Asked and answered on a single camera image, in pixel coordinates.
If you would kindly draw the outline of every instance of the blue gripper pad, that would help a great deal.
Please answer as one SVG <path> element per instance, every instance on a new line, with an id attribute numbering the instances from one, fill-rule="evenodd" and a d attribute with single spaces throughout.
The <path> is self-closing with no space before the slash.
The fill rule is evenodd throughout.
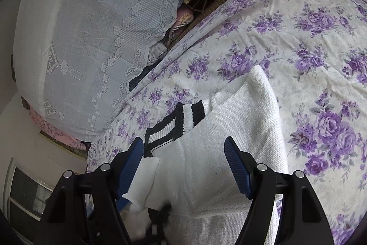
<path id="1" fill-rule="evenodd" d="M 252 199 L 253 191 L 251 189 L 250 173 L 246 169 L 241 157 L 241 151 L 232 138 L 227 137 L 224 141 L 224 155 L 231 168 L 234 179 L 236 180 L 238 189 L 248 199 Z"/>
<path id="2" fill-rule="evenodd" d="M 135 139 L 131 147 L 133 147 L 133 149 L 119 175 L 117 186 L 117 195 L 119 199 L 116 202 L 118 211 L 122 210 L 129 203 L 122 195 L 129 191 L 131 182 L 133 181 L 144 153 L 144 143 L 140 138 Z"/>

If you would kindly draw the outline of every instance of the pink floral cloth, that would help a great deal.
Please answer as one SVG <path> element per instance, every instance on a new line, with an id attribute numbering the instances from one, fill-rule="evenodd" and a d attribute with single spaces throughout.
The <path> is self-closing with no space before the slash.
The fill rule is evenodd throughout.
<path id="1" fill-rule="evenodd" d="M 34 123 L 47 135 L 72 148 L 84 151 L 86 150 L 86 146 L 80 140 L 65 134 L 49 122 L 45 121 L 45 119 L 41 117 L 31 106 L 29 107 L 29 111 Z"/>

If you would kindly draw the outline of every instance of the window pane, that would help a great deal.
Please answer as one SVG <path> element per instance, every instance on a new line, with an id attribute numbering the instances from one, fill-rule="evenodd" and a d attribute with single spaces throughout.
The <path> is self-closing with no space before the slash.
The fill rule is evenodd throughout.
<path id="1" fill-rule="evenodd" d="M 10 202 L 10 225 L 23 237 L 34 242 L 38 224 L 38 220 L 30 217 L 27 213 Z"/>
<path id="2" fill-rule="evenodd" d="M 18 204 L 41 217 L 45 208 L 45 201 L 50 195 L 51 191 L 28 177 L 19 168 L 15 168 L 10 197 Z"/>

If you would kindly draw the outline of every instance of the white wall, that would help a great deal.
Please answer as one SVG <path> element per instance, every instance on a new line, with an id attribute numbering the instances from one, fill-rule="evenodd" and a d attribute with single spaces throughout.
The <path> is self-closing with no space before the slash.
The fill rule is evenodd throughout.
<path id="1" fill-rule="evenodd" d="M 87 162 L 57 147 L 39 134 L 21 96 L 14 95 L 0 115 L 0 207 L 11 157 L 41 181 L 55 186 L 64 171 L 84 173 Z"/>

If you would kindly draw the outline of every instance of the floral bed sheet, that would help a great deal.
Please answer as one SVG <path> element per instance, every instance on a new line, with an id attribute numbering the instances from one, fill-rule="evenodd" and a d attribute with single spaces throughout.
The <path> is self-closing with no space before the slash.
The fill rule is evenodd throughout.
<path id="1" fill-rule="evenodd" d="M 261 65 L 278 98 L 289 171 L 307 174 L 344 244 L 367 210 L 366 29 L 366 0 L 228 0 L 127 96 L 89 150 L 88 171 L 178 102 L 208 98 Z"/>

